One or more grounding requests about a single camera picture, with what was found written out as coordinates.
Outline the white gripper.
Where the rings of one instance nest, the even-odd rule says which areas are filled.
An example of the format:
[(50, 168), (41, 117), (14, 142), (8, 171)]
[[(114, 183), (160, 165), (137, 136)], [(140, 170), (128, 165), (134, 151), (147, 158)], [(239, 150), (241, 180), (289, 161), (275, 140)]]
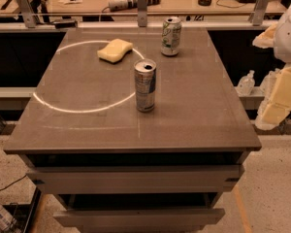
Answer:
[[(275, 57), (285, 63), (291, 63), (291, 5), (274, 23), (256, 36), (252, 45), (267, 49), (274, 47)], [(255, 126), (261, 130), (272, 130), (279, 126), (291, 112), (291, 64), (270, 80), (270, 89), (258, 109)]]

